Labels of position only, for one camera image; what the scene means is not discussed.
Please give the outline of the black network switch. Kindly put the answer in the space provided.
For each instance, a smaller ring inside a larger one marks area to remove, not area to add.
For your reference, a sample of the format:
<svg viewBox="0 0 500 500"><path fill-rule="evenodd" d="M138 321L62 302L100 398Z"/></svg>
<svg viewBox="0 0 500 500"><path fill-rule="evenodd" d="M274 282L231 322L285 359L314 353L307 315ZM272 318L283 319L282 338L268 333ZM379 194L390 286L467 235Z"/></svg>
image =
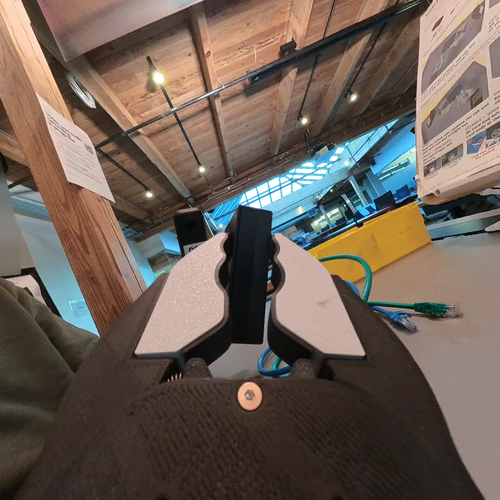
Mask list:
<svg viewBox="0 0 500 500"><path fill-rule="evenodd" d="M244 205L226 229L232 239L228 294L233 344L264 342L271 229L271 211Z"/></svg>

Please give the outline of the person's left forearm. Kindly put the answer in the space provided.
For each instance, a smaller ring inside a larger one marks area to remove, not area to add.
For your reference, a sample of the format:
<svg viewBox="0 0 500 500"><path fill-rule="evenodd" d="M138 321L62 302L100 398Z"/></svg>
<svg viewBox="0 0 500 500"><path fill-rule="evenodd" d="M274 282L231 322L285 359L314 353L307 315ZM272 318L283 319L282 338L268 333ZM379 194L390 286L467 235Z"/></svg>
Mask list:
<svg viewBox="0 0 500 500"><path fill-rule="evenodd" d="M99 337L1 278L1 499L40 458L60 403Z"/></svg>

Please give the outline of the white paper notice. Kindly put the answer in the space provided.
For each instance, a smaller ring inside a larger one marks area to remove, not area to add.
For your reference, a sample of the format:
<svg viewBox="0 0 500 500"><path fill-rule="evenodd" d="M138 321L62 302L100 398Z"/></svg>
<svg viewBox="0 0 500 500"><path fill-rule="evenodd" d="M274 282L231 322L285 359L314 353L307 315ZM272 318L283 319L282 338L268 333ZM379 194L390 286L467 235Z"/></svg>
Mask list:
<svg viewBox="0 0 500 500"><path fill-rule="evenodd" d="M36 96L67 181L114 203L115 199L89 136L41 96Z"/></svg>

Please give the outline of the grey sheet metal duct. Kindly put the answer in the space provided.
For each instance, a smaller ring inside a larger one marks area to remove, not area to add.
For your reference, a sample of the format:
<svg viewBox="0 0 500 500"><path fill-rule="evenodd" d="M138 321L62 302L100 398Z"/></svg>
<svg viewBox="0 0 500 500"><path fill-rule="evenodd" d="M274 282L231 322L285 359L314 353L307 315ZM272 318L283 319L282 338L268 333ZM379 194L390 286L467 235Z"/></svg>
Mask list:
<svg viewBox="0 0 500 500"><path fill-rule="evenodd" d="M38 1L64 61L199 1Z"/></svg>

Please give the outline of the printed instruction sheet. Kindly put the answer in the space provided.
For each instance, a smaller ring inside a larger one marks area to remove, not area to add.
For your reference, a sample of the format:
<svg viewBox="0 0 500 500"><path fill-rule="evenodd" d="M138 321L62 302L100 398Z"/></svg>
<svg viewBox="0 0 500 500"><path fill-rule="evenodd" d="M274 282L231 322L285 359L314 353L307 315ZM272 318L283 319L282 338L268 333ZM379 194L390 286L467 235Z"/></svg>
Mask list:
<svg viewBox="0 0 500 500"><path fill-rule="evenodd" d="M417 193L499 169L499 1L433 1L420 18Z"/></svg>

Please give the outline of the skylight window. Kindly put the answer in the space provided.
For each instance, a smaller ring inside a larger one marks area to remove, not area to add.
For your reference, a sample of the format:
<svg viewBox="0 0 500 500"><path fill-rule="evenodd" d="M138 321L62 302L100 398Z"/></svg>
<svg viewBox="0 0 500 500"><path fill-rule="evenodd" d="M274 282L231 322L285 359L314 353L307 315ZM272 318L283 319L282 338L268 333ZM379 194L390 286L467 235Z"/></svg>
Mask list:
<svg viewBox="0 0 500 500"><path fill-rule="evenodd" d="M330 173L334 164L341 160L341 155L348 150L349 146L350 142L346 141L325 153L321 158L316 154L312 159L246 191L240 196L239 205L263 209L303 187L322 180Z"/></svg>

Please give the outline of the yellow plastic bin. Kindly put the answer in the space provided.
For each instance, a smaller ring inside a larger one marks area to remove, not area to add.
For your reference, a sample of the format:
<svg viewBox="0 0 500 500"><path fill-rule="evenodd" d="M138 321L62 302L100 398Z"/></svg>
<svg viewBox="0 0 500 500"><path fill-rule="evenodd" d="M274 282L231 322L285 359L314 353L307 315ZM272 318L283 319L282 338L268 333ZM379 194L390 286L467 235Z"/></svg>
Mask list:
<svg viewBox="0 0 500 500"><path fill-rule="evenodd" d="M430 236L417 202L351 228L309 250L316 259L351 254L363 258L373 272L426 246Z"/></svg>

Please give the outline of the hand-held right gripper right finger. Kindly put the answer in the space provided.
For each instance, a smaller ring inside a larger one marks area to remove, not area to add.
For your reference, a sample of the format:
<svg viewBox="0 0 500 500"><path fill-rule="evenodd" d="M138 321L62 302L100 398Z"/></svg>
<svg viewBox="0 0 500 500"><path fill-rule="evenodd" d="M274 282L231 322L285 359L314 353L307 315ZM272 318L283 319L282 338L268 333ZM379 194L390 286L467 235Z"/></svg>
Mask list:
<svg viewBox="0 0 500 500"><path fill-rule="evenodd" d="M329 271L273 234L268 346L282 361L363 359L364 347Z"/></svg>

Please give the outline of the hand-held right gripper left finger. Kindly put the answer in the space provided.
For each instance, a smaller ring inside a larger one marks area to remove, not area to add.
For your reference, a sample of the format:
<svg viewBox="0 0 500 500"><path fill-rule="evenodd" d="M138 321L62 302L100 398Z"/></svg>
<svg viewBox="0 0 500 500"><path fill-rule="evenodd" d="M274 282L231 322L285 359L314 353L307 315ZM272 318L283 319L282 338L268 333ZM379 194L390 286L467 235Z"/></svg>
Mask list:
<svg viewBox="0 0 500 500"><path fill-rule="evenodd" d="M230 234L219 233L174 266L137 342L136 358L216 361L229 349L231 250Z"/></svg>

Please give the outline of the wooden post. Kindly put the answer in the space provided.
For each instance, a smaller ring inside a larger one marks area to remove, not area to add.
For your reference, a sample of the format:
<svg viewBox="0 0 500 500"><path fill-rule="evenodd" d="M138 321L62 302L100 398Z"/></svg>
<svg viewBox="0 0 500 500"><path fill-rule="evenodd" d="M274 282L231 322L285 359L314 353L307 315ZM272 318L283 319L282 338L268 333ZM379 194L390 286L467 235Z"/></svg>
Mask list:
<svg viewBox="0 0 500 500"><path fill-rule="evenodd" d="M67 179L38 100L72 121L21 1L1 1L1 101L100 335L146 290L109 201Z"/></svg>

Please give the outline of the silver flexible duct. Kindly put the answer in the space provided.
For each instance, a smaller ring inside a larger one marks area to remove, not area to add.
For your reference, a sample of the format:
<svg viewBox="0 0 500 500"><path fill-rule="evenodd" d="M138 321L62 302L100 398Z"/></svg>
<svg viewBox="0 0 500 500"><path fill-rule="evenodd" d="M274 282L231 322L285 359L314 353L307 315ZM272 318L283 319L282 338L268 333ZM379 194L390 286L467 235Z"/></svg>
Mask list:
<svg viewBox="0 0 500 500"><path fill-rule="evenodd" d="M96 101L71 72L65 73L66 81L74 94L90 109L96 109Z"/></svg>

